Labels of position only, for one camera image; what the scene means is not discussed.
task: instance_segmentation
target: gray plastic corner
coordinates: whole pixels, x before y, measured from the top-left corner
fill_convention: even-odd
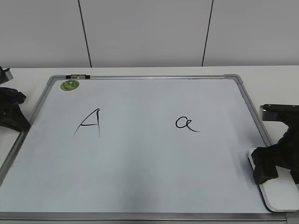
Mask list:
[[[227,79],[233,79],[238,84],[243,83],[241,77],[237,74],[224,74],[224,77],[227,78]]]
[[[65,76],[64,75],[55,75],[51,76],[47,82],[47,85],[53,85],[56,81],[58,80],[64,80]]]

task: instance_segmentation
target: whiteboard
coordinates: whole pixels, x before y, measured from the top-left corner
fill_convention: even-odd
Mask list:
[[[0,186],[0,211],[269,213],[246,155],[264,142],[234,80],[64,81]],[[77,130],[97,108],[99,126]]]

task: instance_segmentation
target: round magnet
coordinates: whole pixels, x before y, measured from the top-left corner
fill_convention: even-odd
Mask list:
[[[63,82],[60,88],[64,91],[71,91],[79,87],[79,82],[77,80],[67,80]]]

